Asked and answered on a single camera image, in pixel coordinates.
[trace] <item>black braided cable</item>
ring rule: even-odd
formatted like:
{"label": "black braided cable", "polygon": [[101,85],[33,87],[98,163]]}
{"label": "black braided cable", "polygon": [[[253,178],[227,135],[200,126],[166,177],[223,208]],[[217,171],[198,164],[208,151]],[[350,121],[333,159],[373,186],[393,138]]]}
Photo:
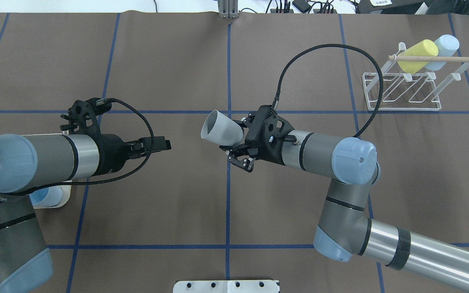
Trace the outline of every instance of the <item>black braided cable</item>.
{"label": "black braided cable", "polygon": [[307,54],[308,52],[318,50],[318,49],[321,49],[321,48],[343,48],[343,49],[349,49],[349,50],[353,50],[355,52],[359,52],[362,55],[364,55],[365,57],[367,57],[372,62],[374,67],[376,68],[378,78],[379,78],[379,95],[378,95],[378,98],[377,98],[376,107],[374,108],[374,111],[372,111],[372,114],[370,115],[370,118],[365,123],[365,125],[363,125],[363,127],[354,135],[354,137],[358,137],[365,131],[365,129],[370,125],[370,123],[372,123],[372,120],[374,120],[374,117],[376,117],[376,114],[379,110],[379,105],[381,103],[381,99],[383,98],[383,73],[381,72],[381,68],[377,64],[376,60],[374,60],[374,58],[372,56],[370,56],[370,54],[368,54],[364,50],[361,50],[360,48],[356,48],[356,47],[348,46],[348,45],[343,45],[343,44],[323,44],[323,45],[314,46],[312,48],[308,48],[307,50],[305,50],[305,51],[301,52],[300,54],[294,56],[294,58],[292,58],[291,61],[289,61],[289,63],[287,63],[287,65],[285,65],[285,68],[281,72],[280,79],[278,81],[278,89],[276,89],[276,95],[275,95],[274,100],[272,102],[272,108],[274,108],[276,110],[276,107],[278,106],[278,102],[280,100],[280,94],[281,94],[281,83],[283,82],[283,77],[285,76],[285,72],[287,72],[287,69],[289,69],[290,65],[292,65],[292,63],[294,61],[296,61],[301,56]]}

